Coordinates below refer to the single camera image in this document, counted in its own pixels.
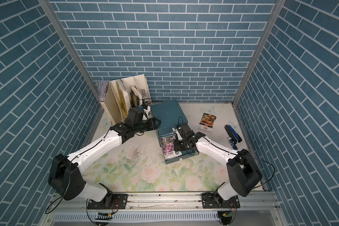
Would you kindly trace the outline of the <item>purple flower seed bag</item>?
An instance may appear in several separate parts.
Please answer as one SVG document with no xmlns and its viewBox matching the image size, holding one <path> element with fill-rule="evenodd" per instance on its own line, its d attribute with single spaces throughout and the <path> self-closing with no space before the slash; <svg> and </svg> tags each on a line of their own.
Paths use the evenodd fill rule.
<svg viewBox="0 0 339 226">
<path fill-rule="evenodd" d="M 174 159 L 182 155 L 181 151 L 177 151 L 175 149 L 176 140 L 177 140 L 177 137 L 175 134 L 160 138 L 160 145 L 163 151 L 164 159 L 166 161 L 170 159 Z"/>
</svg>

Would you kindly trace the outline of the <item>teal three-drawer cabinet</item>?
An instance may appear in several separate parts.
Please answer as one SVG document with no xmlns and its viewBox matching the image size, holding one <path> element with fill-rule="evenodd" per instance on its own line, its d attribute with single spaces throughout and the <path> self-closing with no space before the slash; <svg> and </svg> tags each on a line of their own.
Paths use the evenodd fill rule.
<svg viewBox="0 0 339 226">
<path fill-rule="evenodd" d="M 179 103 L 176 100 L 167 101 L 151 106 L 152 116 L 161 121 L 157 129 L 160 142 L 161 137 L 175 134 L 172 128 L 188 123 Z M 165 164 L 171 164 L 195 155 L 195 151 L 182 151 L 182 155 L 170 160 L 164 160 Z"/>
</svg>

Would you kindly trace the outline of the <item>orange flower seed bag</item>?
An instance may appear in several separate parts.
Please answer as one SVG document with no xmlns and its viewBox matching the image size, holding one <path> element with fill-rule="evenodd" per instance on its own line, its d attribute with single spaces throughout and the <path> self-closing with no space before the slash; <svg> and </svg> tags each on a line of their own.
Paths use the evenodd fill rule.
<svg viewBox="0 0 339 226">
<path fill-rule="evenodd" d="M 213 132 L 213 125 L 214 125 L 216 118 L 217 117 L 215 115 L 204 113 L 199 122 L 198 129 L 208 131 L 208 132 Z"/>
</svg>

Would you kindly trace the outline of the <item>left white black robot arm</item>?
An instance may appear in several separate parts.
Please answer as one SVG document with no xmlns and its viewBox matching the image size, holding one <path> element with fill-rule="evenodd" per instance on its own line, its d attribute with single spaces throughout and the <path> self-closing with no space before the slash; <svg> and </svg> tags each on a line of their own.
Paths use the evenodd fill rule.
<svg viewBox="0 0 339 226">
<path fill-rule="evenodd" d="M 52 161 L 48 184 L 67 201 L 81 197 L 102 202 L 110 194 L 110 189 L 86 182 L 82 173 L 101 156 L 137 133 L 155 131 L 160 125 L 161 121 L 149 118 L 145 109 L 131 108 L 125 121 L 112 126 L 93 143 L 69 155 L 58 154 Z"/>
</svg>

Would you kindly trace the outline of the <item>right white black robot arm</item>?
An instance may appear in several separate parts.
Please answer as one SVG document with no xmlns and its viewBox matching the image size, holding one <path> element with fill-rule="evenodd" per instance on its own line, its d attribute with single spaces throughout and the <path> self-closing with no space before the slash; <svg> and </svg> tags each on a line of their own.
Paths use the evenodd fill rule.
<svg viewBox="0 0 339 226">
<path fill-rule="evenodd" d="M 230 199 L 238 195 L 246 197 L 261 181 L 262 174 L 255 158 L 246 149 L 231 150 L 211 141 L 201 132 L 194 133 L 186 123 L 172 130 L 176 133 L 176 144 L 180 151 L 193 149 L 212 157 L 227 168 L 227 181 L 210 193 L 210 201 L 214 202 L 217 207 L 235 207 Z"/>
</svg>

